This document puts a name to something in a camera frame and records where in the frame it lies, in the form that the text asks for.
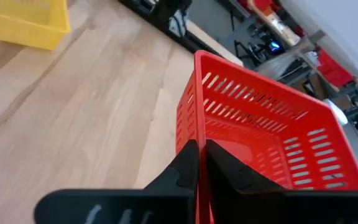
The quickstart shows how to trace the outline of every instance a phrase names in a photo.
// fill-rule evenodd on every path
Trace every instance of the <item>yellow basket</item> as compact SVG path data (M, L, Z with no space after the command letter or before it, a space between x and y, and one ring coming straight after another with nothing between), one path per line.
M53 50L69 32L66 0L0 0L0 40Z

